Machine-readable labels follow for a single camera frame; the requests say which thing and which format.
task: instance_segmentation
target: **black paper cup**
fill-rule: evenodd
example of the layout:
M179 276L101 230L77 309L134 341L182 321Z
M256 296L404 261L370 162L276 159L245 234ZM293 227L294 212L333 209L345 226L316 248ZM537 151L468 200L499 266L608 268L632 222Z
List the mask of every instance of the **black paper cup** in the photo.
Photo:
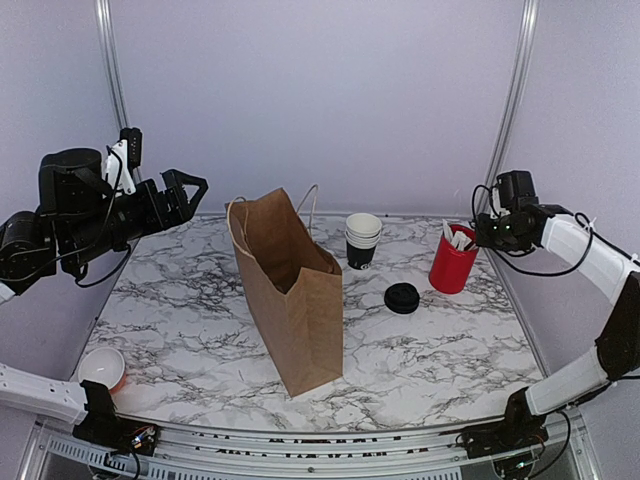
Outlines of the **black paper cup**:
M366 270L369 268L371 260L373 260L373 254L376 251L376 245L371 248L358 248L354 247L347 240L347 263L351 268L356 270Z

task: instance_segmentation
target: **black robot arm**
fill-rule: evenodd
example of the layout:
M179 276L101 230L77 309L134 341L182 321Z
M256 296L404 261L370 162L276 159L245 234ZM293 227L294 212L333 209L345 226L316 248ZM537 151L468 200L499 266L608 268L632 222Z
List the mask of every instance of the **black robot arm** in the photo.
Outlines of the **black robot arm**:
M110 250L130 252L132 240L189 221L207 181L168 170L162 174L164 191L153 180L134 183L141 147L140 130L127 128L105 161L88 148L45 156L38 176L40 206L14 214L0 227L0 282L19 295L55 275L58 261L77 282L91 260ZM191 198L187 185L197 187Z

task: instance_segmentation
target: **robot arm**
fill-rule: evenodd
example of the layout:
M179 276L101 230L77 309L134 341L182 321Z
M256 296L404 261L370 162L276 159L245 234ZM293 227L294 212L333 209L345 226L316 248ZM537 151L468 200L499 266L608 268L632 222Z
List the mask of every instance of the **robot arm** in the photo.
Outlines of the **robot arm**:
M193 217L206 180L169 170L162 174L165 191L153 180L136 184L141 148L140 130L125 128L104 161L86 148L42 159L40 206L0 226L0 304L54 275L58 261L79 286L97 284L79 283L91 260L110 250L129 254L132 240ZM197 187L190 199L185 185ZM156 427L119 418L107 387L98 383L54 381L0 364L0 403L72 423L75 437L116 450L140 448L138 453L148 454L154 448Z
M475 219L478 246L529 252L542 247L588 278L614 305L602 334L584 355L548 378L514 393L493 428L469 429L463 444L471 457L546 437L546 415L581 403L640 368L640 264L558 205L540 205L529 172L498 177L494 214Z

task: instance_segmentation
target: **red cup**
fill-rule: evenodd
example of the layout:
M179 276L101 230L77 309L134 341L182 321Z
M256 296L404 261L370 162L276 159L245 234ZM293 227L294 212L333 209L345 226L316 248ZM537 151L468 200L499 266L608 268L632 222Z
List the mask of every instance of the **red cup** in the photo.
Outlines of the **red cup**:
M451 231L454 235L459 230L462 230L474 242L476 241L476 233L470 228L463 225L451 225ZM478 255L477 248L461 252L453 248L442 235L436 258L429 273L429 281L433 288L447 294L461 292L467 283L476 255Z

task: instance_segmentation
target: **white wall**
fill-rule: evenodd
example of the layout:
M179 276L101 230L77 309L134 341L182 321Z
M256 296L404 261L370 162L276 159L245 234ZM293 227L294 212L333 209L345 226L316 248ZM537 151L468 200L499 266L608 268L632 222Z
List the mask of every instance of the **white wall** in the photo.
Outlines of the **white wall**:
M38 206L42 157L117 140L93 3L21 0L0 6L0 223ZM113 259L98 265L106 271ZM0 308L0 362L67 379L112 285L80 290L41 280ZM0 409L0 475L15 478L34 416Z
M512 0L112 2L145 172L202 210L321 186L321 210L469 214L514 61Z
M640 4L544 0L532 63L504 170L531 170L541 201L583 211L600 233L640 251ZM528 269L566 265L538 253ZM509 272L552 371L584 353L610 306L578 274ZM585 406L604 479L638 478L640 384L622 382Z

